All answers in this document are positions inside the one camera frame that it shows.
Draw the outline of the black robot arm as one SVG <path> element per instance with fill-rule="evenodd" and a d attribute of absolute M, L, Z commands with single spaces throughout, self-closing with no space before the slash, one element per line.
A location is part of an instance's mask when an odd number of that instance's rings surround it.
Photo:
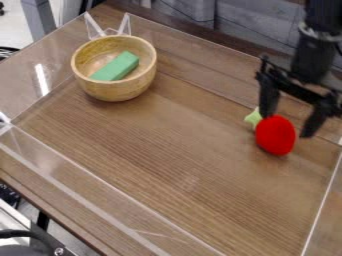
<path fill-rule="evenodd" d="M 306 0 L 298 32 L 290 59 L 260 57 L 258 107 L 262 117 L 271 117 L 282 92 L 308 103 L 312 112 L 300 137 L 310 138 L 328 118 L 342 117 L 342 81 L 331 73 L 335 55 L 342 55 L 342 0 Z"/>

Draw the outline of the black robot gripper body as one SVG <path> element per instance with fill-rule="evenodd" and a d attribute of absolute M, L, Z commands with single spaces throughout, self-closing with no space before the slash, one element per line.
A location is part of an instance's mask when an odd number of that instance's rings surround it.
<path fill-rule="evenodd" d="M 331 72 L 323 76 L 319 82 L 314 83 L 314 86 L 327 90 L 326 94 L 319 94 L 307 88 L 311 82 L 303 81 L 302 77 L 290 71 L 288 59 L 263 55 L 255 79 L 259 83 L 259 91 L 260 82 L 264 79 L 270 79 L 274 81 L 279 93 L 286 93 L 312 107 L 320 100 L 328 101 L 334 108 L 334 115 L 331 117 L 342 117 L 342 80 Z"/>

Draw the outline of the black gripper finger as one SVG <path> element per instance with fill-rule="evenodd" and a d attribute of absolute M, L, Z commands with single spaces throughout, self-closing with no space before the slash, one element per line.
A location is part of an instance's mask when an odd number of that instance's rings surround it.
<path fill-rule="evenodd" d="M 334 108 L 328 101 L 320 100 L 314 106 L 312 112 L 303 124 L 302 138 L 311 138 L 320 129 L 326 120 L 334 115 Z"/>
<path fill-rule="evenodd" d="M 259 112 L 263 118 L 274 115 L 278 107 L 280 93 L 275 87 L 274 81 L 264 79 L 260 82 L 259 91 Z"/>

